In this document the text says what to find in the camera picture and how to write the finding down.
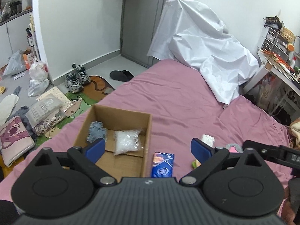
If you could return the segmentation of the burger plush toy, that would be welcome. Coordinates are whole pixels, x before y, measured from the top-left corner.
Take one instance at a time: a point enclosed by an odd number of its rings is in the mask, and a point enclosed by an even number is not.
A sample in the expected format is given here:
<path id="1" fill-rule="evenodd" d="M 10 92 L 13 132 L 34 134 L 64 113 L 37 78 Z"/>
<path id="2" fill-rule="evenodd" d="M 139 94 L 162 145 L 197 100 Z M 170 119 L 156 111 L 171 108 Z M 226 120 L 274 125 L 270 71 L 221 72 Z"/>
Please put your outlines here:
<path id="1" fill-rule="evenodd" d="M 193 170 L 200 167 L 200 166 L 201 166 L 201 163 L 198 160 L 195 160 L 195 161 L 192 162 Z"/>

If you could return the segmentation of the grey door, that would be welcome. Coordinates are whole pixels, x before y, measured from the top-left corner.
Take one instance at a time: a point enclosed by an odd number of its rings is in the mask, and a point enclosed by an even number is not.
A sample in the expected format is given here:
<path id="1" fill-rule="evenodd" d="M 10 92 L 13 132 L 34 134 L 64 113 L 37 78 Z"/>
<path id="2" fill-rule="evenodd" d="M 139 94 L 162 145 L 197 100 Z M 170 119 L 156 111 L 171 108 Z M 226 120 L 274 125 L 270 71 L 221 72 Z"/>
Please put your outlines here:
<path id="1" fill-rule="evenodd" d="M 121 15 L 121 56 L 146 68 L 158 60 L 147 56 L 167 0 L 123 0 Z"/>

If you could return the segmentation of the silver plastic bag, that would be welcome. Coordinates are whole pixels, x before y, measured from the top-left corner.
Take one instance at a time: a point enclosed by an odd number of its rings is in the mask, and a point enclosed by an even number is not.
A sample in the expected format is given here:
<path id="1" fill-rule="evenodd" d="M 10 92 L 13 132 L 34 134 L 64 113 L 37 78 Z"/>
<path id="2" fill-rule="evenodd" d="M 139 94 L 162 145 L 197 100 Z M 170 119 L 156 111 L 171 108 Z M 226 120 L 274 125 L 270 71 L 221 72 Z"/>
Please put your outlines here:
<path id="1" fill-rule="evenodd" d="M 30 79 L 27 96 L 35 97 L 41 95 L 43 92 L 45 92 L 46 88 L 49 86 L 49 83 L 50 81 L 48 79 L 45 79 L 43 81 Z"/>

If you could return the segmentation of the clear packaged clothing bag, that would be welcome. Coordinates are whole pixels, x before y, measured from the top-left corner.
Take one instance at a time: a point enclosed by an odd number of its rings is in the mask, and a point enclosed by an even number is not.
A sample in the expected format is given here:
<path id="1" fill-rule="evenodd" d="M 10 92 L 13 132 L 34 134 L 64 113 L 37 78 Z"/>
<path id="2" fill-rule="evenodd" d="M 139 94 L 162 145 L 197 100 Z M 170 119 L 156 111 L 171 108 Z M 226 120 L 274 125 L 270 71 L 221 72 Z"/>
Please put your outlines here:
<path id="1" fill-rule="evenodd" d="M 63 106 L 63 102 L 49 94 L 33 104 L 25 116 L 32 128 L 40 125 L 47 127 L 55 122 L 57 117 L 54 115 L 54 112 L 59 111 L 61 106 Z"/>

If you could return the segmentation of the clear plastic bead bag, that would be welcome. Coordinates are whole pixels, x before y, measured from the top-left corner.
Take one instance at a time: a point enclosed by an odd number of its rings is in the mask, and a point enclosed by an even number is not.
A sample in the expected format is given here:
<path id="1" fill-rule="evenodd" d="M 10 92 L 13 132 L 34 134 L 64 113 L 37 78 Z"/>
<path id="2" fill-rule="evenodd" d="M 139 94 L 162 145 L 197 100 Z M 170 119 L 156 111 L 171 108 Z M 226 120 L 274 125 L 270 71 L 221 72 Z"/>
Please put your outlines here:
<path id="1" fill-rule="evenodd" d="M 114 155 L 120 155 L 132 151 L 144 149 L 139 134 L 142 129 L 119 130 L 114 132 L 115 150 Z"/>

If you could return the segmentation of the black slippers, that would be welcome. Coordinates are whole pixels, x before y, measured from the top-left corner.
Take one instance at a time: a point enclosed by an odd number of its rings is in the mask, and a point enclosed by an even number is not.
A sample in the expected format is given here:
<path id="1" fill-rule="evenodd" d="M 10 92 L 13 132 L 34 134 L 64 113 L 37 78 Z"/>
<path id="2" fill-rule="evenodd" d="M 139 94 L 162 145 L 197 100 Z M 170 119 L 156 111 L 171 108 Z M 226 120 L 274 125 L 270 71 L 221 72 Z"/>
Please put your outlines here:
<path id="1" fill-rule="evenodd" d="M 134 78 L 133 74 L 127 70 L 117 71 L 114 70 L 110 73 L 110 78 L 116 81 L 128 82 Z"/>

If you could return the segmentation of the blue tissue pack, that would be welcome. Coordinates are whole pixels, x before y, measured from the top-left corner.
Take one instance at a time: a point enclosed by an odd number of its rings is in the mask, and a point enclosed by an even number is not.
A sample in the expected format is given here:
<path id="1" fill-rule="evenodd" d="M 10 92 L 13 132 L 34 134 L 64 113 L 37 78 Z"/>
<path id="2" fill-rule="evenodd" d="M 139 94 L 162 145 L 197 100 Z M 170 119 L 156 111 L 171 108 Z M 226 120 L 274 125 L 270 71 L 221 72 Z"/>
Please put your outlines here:
<path id="1" fill-rule="evenodd" d="M 173 174 L 174 154 L 155 152 L 153 156 L 151 177 L 170 178 Z"/>

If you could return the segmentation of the grey pink plush paw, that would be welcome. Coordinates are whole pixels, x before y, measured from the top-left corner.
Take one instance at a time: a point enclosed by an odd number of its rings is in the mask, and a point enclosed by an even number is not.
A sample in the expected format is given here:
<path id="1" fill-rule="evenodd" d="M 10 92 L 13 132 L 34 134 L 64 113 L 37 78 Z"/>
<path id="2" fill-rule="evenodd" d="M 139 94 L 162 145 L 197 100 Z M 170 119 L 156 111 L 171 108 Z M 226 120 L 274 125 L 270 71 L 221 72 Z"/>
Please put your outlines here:
<path id="1" fill-rule="evenodd" d="M 227 144 L 225 148 L 228 149 L 230 153 L 243 153 L 243 148 L 236 143 Z"/>

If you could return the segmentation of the white insole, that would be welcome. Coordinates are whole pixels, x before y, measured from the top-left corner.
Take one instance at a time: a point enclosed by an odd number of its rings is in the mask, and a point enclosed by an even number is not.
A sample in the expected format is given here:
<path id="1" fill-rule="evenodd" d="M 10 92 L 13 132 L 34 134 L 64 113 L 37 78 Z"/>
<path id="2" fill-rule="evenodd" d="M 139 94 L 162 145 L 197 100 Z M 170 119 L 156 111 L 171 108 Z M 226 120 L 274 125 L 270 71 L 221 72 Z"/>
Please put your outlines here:
<path id="1" fill-rule="evenodd" d="M 0 103 L 0 126 L 2 126 L 19 100 L 19 96 L 11 94 L 6 96 Z"/>

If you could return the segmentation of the white soft packet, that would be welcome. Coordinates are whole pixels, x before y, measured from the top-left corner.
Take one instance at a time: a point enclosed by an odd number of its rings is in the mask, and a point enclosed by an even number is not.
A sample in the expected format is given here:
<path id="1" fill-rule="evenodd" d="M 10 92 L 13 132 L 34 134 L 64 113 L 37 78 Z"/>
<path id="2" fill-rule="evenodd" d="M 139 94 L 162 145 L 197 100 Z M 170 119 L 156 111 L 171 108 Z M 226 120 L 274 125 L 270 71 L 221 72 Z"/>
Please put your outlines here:
<path id="1" fill-rule="evenodd" d="M 201 141 L 210 146 L 211 148 L 214 147 L 214 142 L 215 142 L 215 139 L 214 137 L 210 136 L 210 135 L 206 135 L 206 134 L 203 134 L 202 137 L 201 137 Z"/>

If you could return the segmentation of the pink cartoon laptop sleeve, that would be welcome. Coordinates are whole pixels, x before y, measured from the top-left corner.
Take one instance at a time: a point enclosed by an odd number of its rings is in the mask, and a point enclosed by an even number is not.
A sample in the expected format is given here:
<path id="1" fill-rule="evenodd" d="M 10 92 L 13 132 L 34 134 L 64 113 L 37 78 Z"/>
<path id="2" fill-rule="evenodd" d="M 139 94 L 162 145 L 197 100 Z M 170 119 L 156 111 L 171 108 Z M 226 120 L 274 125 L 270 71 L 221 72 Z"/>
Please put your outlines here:
<path id="1" fill-rule="evenodd" d="M 10 167 L 35 143 L 19 116 L 11 118 L 1 126 L 1 155 L 5 166 Z"/>

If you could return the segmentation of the spray bottle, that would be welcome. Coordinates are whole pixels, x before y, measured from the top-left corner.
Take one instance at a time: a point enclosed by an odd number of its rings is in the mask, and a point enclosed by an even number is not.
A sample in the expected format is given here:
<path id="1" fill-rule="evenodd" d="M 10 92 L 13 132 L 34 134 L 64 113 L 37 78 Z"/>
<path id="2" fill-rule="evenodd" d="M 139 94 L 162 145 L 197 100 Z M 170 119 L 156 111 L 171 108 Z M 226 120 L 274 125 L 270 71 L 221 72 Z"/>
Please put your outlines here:
<path id="1" fill-rule="evenodd" d="M 26 29 L 26 33 L 27 33 L 27 35 L 26 35 L 27 42 L 28 42 L 29 46 L 34 47 L 34 40 L 33 40 L 31 29 L 29 27 Z"/>

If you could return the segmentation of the cardboard box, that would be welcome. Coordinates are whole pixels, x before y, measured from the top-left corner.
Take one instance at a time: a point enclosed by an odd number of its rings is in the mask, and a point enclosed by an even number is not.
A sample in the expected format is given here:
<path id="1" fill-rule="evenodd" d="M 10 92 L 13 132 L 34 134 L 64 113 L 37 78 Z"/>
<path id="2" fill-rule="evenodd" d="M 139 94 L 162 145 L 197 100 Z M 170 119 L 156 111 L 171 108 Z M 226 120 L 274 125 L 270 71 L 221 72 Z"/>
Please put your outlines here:
<path id="1" fill-rule="evenodd" d="M 75 146 L 87 146 L 86 137 L 89 133 L 89 126 L 93 121 L 102 122 L 105 129 L 107 129 L 105 152 L 96 162 L 98 167 L 118 181 L 123 177 L 149 176 L 147 161 L 152 130 L 152 116 L 150 114 L 94 105 L 85 117 L 85 121 L 74 142 Z M 129 130 L 141 131 L 139 140 L 142 149 L 115 155 L 115 132 Z"/>

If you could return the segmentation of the white plastic bag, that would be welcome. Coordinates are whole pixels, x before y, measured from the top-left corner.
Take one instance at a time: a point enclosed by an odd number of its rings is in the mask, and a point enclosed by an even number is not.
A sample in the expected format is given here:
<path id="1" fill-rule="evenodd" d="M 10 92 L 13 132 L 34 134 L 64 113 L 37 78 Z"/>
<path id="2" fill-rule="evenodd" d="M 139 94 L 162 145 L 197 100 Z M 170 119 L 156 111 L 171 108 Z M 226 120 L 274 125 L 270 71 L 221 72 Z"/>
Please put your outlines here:
<path id="1" fill-rule="evenodd" d="M 44 62 L 41 61 L 33 63 L 29 68 L 28 73 L 32 80 L 41 82 L 48 78 L 47 66 Z"/>

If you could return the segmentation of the white draped sheet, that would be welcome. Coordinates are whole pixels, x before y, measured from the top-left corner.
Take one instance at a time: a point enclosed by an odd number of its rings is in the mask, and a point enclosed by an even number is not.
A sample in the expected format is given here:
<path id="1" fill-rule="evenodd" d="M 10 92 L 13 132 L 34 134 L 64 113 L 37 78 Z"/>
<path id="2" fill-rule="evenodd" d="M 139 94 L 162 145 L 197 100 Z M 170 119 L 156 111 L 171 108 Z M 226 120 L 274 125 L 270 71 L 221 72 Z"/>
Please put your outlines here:
<path id="1" fill-rule="evenodd" d="M 255 56 L 229 33 L 216 13 L 194 0 L 165 3 L 147 55 L 195 69 L 216 100 L 227 105 L 259 69 Z"/>

